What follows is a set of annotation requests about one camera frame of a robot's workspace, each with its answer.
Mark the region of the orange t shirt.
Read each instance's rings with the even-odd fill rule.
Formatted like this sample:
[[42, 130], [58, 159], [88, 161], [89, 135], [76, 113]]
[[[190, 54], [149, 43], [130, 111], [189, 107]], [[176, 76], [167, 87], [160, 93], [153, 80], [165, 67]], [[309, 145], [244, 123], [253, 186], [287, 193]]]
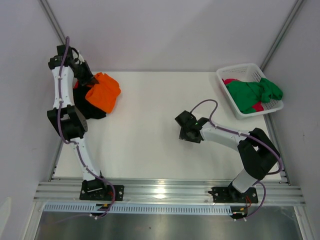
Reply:
[[99, 84], [80, 85], [77, 81], [73, 89], [78, 86], [89, 87], [90, 90], [86, 94], [85, 99], [106, 114], [110, 114], [114, 110], [117, 98], [121, 94], [120, 85], [106, 73], [98, 72], [94, 76], [99, 81]]

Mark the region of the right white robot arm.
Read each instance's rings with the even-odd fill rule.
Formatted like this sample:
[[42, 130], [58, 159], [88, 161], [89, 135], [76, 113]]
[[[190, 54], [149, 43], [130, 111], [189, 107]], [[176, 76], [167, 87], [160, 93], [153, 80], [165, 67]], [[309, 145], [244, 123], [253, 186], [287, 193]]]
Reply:
[[247, 190], [281, 164], [281, 156], [266, 133], [255, 128], [252, 131], [230, 129], [213, 123], [209, 118], [197, 119], [191, 112], [183, 111], [175, 119], [180, 126], [179, 138], [192, 143], [214, 142], [239, 153], [243, 170], [232, 180], [228, 196], [234, 202], [246, 197]]

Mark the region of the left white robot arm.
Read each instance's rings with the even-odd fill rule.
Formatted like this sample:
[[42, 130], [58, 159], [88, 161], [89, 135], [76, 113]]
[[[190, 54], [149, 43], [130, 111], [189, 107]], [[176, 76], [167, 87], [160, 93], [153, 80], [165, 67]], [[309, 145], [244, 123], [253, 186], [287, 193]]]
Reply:
[[85, 85], [93, 79], [93, 74], [80, 53], [68, 43], [57, 46], [57, 55], [50, 58], [48, 67], [54, 80], [54, 103], [47, 111], [47, 118], [62, 141], [74, 151], [83, 181], [97, 182], [91, 187], [91, 194], [97, 200], [103, 200], [108, 196], [109, 188], [102, 184], [101, 170], [89, 151], [87, 120], [76, 107], [73, 92], [74, 79]]

